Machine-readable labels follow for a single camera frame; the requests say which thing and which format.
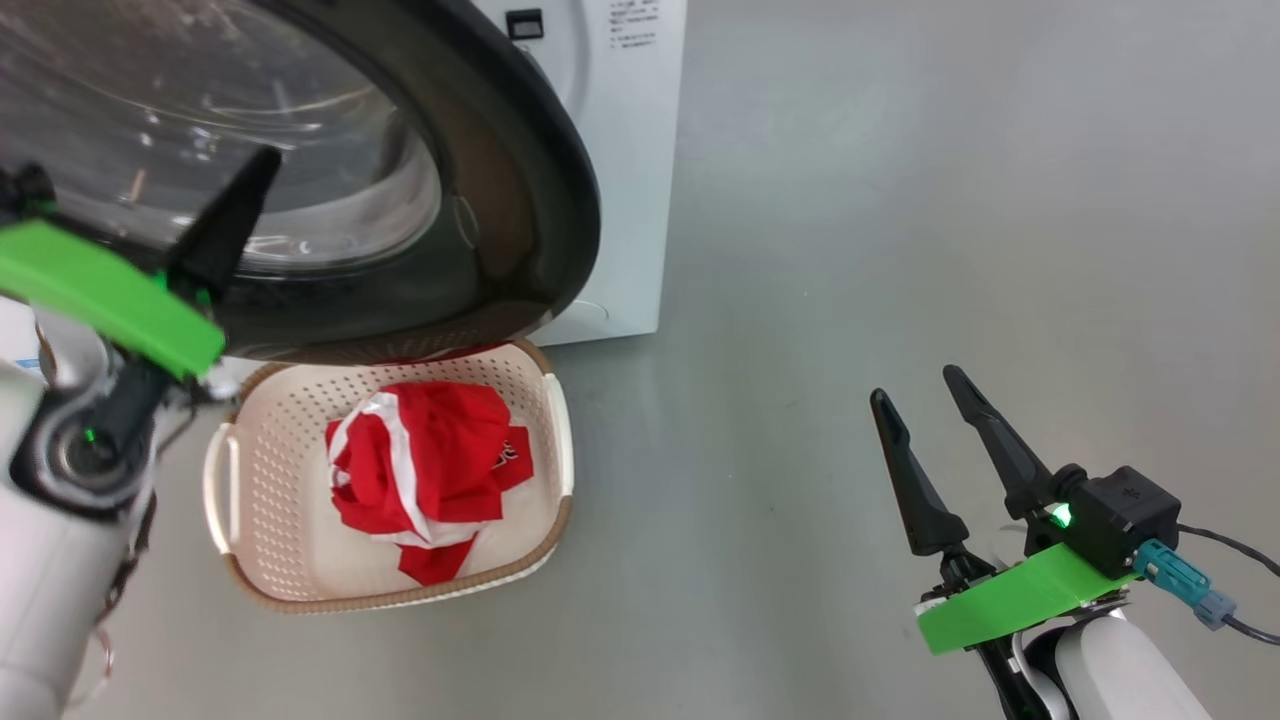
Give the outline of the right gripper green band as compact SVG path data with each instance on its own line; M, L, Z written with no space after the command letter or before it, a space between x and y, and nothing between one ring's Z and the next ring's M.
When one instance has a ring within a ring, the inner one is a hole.
M1052 503L1053 474L1038 455L960 366L950 364L942 374L961 418L986 447L1010 518L1021 520ZM910 430L891 397L877 388L869 404L911 555L963 551L969 530L960 516L948 511L920 465ZM1083 609L1135 579L1132 571L1106 577L1074 550L1056 544L923 609L916 614L916 625L929 651L941 656Z

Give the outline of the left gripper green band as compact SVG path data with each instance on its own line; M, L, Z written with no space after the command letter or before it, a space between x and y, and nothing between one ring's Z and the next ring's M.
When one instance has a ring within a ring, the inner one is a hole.
M170 387L205 378L220 359L223 331L189 304L211 307L227 292L282 164L278 149L257 149L180 234L164 275L51 222L0 227L0 292L87 325L127 352L77 436L93 455L131 451Z

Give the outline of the red and white garment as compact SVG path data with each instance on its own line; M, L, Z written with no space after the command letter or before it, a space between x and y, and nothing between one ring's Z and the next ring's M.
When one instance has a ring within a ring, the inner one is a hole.
M340 521L419 585L458 578L535 477L529 429L480 384L385 386L329 421L325 452Z

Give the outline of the cream perforated laundry basket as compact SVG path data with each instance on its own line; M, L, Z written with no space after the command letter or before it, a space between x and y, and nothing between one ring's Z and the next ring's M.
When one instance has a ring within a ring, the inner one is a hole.
M490 386L527 429L532 478L504 501L456 579L419 585L398 551L346 527L332 505L323 432L375 389L403 380ZM540 348L518 341L470 356L384 366L269 363L247 375L239 406L204 460L210 537L241 589L292 615L440 602L534 574L570 523L573 438L561 382Z

